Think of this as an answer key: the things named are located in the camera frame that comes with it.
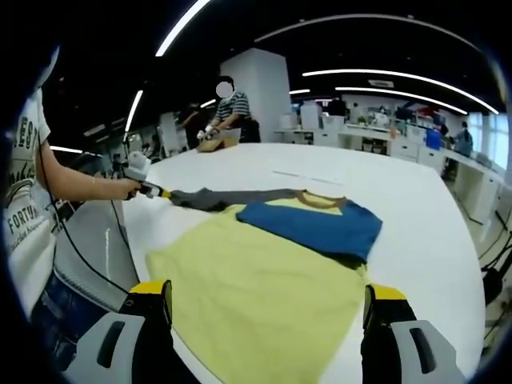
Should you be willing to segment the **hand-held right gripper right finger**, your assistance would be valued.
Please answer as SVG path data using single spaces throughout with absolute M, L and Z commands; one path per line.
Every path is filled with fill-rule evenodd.
M 427 320 L 418 320 L 399 290 L 366 286 L 363 339 L 364 383 L 464 383 L 456 350 Z

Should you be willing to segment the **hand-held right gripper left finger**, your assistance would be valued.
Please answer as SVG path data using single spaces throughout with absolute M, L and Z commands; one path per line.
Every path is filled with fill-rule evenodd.
M 99 319 L 79 340 L 64 372 L 70 383 L 187 383 L 174 349 L 172 285 L 141 282 L 117 312 Z

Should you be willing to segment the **person's left hand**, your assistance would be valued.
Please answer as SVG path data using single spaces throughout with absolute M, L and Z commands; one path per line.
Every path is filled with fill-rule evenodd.
M 140 190 L 141 184 L 135 180 L 122 178 L 114 180 L 114 199 L 129 200 Z

